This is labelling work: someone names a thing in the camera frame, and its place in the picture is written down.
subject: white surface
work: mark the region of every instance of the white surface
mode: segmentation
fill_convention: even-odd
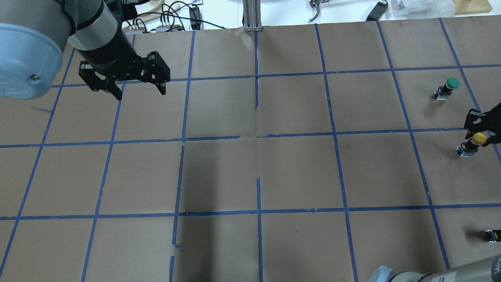
[[[365,21],[378,0],[331,0],[320,4],[320,15],[313,22],[346,23]],[[501,15],[501,1],[490,0],[492,11],[484,14],[463,15],[486,16]],[[238,28],[242,26],[243,4],[242,0],[205,0],[200,6],[202,19],[226,28]],[[178,12],[181,17],[189,17],[188,8]],[[315,15],[308,0],[261,0],[261,22],[263,26],[291,26],[306,25],[308,20]],[[388,7],[381,20],[401,20],[406,17],[395,17],[391,7]],[[186,29],[190,29],[189,20],[183,20]],[[147,23],[148,29],[160,25],[160,21],[154,20]],[[208,24],[203,24],[203,29],[217,29]]]

